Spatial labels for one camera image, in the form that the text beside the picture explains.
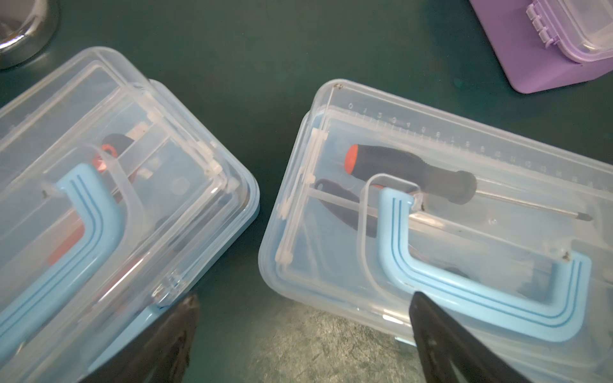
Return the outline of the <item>purple clear toolbox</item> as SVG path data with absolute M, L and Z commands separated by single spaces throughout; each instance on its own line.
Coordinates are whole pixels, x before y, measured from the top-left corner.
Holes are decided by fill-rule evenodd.
M 612 71 L 610 1 L 473 1 L 510 85 L 521 94 Z

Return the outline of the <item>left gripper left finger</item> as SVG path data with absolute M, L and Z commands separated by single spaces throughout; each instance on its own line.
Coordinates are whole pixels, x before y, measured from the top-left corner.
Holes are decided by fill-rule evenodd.
M 83 382 L 182 382 L 200 316 L 187 294 Z

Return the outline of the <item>blue clear toolbox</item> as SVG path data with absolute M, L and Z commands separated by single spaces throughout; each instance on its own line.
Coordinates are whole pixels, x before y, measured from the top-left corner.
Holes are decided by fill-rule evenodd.
M 159 81 L 81 51 L 1 110 L 1 380 L 76 382 L 188 293 L 260 210 Z
M 351 145 L 472 172 L 465 205 L 387 174 L 344 170 Z M 317 199 L 332 180 L 360 198 L 356 231 Z M 302 121 L 259 252 L 273 290 L 412 342 L 422 292 L 535 382 L 612 380 L 612 167 L 352 81 L 333 80 Z

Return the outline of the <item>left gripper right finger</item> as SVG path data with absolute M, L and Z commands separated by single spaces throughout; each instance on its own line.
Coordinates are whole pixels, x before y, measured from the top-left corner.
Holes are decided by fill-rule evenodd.
M 409 309 L 427 382 L 527 382 L 422 292 Z

